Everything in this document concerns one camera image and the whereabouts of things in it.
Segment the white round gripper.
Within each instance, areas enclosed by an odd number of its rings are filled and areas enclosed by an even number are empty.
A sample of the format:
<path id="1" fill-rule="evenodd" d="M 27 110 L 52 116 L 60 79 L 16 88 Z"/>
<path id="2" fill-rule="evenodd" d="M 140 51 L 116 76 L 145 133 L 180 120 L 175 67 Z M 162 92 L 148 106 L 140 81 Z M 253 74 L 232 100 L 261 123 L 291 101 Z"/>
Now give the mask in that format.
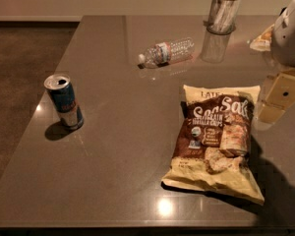
<path id="1" fill-rule="evenodd" d="M 282 65 L 295 67 L 295 0 L 281 12 L 274 23 L 271 35 L 271 52 Z M 284 109 L 295 103 L 295 70 L 268 76 L 270 85 L 265 102 L 258 107 L 258 119 L 275 123 L 285 113 Z"/>

